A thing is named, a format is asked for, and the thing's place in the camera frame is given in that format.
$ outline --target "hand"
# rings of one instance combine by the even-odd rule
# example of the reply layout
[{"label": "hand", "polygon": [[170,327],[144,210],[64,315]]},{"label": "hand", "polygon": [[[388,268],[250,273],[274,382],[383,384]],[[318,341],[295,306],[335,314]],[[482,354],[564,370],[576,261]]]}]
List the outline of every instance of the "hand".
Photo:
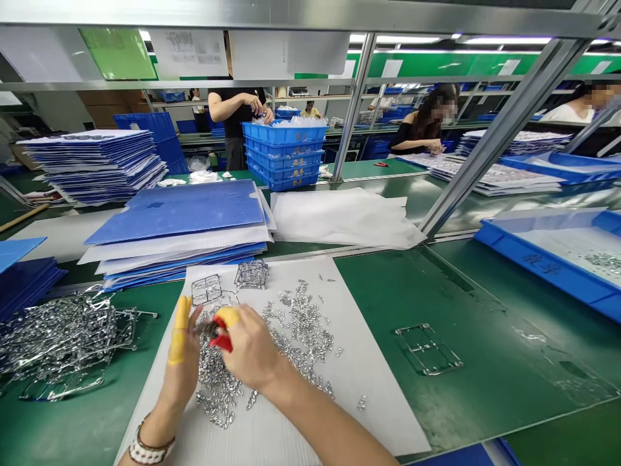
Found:
[{"label": "hand", "polygon": [[263,113],[263,104],[259,100],[258,96],[252,95],[252,94],[241,93],[238,95],[238,98],[240,98],[244,102],[244,105],[249,105],[252,108],[252,112],[255,115],[258,116],[261,113]]},{"label": "hand", "polygon": [[249,387],[263,392],[292,366],[278,352],[265,321],[246,304],[237,307],[239,322],[228,328],[233,352],[222,351],[226,368]]},{"label": "hand", "polygon": [[265,124],[270,124],[273,121],[274,121],[274,112],[272,111],[271,108],[268,107],[265,110]]},{"label": "hand", "polygon": [[[194,331],[194,327],[201,312],[202,306],[200,305],[194,309],[192,316],[189,316],[190,303],[182,305],[181,299],[179,300],[177,315],[175,315],[171,352],[164,372],[164,384],[158,399],[159,405],[172,410],[183,411],[185,409],[199,381],[201,338]],[[177,357],[171,361],[173,347],[177,344],[179,345],[176,352]]]}]

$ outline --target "long black hair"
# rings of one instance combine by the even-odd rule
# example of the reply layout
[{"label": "long black hair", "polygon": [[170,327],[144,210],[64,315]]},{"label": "long black hair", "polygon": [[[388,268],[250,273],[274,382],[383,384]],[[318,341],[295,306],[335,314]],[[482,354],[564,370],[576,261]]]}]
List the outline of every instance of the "long black hair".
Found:
[{"label": "long black hair", "polygon": [[432,90],[419,107],[408,139],[436,139],[440,136],[442,120],[432,115],[433,110],[442,105],[457,104],[459,98],[459,86],[457,84],[439,84]]}]

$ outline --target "workbench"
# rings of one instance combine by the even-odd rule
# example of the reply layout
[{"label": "workbench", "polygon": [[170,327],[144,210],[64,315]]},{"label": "workbench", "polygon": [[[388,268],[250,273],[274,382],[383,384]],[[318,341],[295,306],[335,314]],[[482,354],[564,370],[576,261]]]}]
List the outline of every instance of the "workbench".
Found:
[{"label": "workbench", "polygon": [[[303,189],[362,186],[386,197],[407,196],[408,217],[422,219],[446,183],[405,162],[387,162],[387,168],[373,161],[348,162],[343,183]],[[27,187],[23,180],[14,184]],[[593,188],[497,198],[472,193],[435,244],[334,259],[429,438],[431,454],[506,436],[524,466],[618,459],[618,440],[611,436],[618,432],[621,414],[621,327],[475,240],[455,239],[471,234],[481,218],[504,210],[621,208],[620,187]],[[51,208],[45,216],[64,210]],[[15,232],[9,230],[2,239]],[[342,248],[275,243],[261,257],[277,260],[337,249]],[[100,280],[93,276],[94,267],[66,263],[61,268],[71,272],[65,284]],[[163,283],[113,298],[116,305],[135,305],[160,318],[150,323],[136,351],[114,356],[100,387],[57,403],[26,403],[17,400],[25,385],[15,385],[0,398],[2,464],[112,464],[181,288],[182,282]],[[437,377],[415,371],[395,342],[394,330],[421,323],[432,326],[463,368]],[[545,454],[548,442],[554,452]],[[593,450],[601,462],[578,462],[591,458]]]}]

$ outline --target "woman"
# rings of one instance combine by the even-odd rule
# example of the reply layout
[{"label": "woman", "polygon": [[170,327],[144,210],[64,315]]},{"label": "woman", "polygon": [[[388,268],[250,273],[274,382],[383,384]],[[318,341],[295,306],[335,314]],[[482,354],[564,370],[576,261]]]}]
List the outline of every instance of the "woman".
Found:
[{"label": "woman", "polygon": [[319,110],[317,110],[315,107],[315,101],[314,100],[307,100],[306,102],[306,108],[304,110],[302,110],[302,116],[303,117],[312,117],[312,118],[321,118],[321,113],[319,113]]},{"label": "woman", "polygon": [[595,84],[581,83],[566,104],[542,116],[542,122],[567,122],[588,124],[593,121],[596,110],[603,109],[615,95],[613,81],[599,81]]},{"label": "woman", "polygon": [[457,112],[457,84],[440,84],[423,100],[418,111],[403,119],[389,147],[394,155],[443,151],[440,129],[445,118]]},{"label": "woman", "polygon": [[[201,100],[201,90],[200,89],[190,89],[190,100],[192,102]],[[195,105],[192,107],[194,111],[194,121],[196,122],[196,130],[199,133],[208,133],[210,131],[209,128],[209,120],[207,119],[207,113],[205,113],[204,105]]]}]

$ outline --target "white shirt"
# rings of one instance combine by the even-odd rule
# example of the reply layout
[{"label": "white shirt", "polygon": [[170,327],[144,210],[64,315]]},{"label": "white shirt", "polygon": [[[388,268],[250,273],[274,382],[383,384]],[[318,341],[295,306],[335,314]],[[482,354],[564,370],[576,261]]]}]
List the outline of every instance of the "white shirt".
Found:
[{"label": "white shirt", "polygon": [[541,122],[546,121],[558,121],[558,122],[567,122],[567,123],[591,123],[593,121],[593,117],[595,116],[595,110],[588,109],[586,118],[581,118],[578,116],[576,111],[569,104],[563,104],[553,110],[550,110],[548,113],[542,116]]},{"label": "white shirt", "polygon": [[[194,96],[192,97],[192,102],[200,99],[200,97]],[[194,110],[194,113],[202,113],[202,110],[205,110],[205,107],[204,105],[195,105],[192,107],[192,110]]]}]

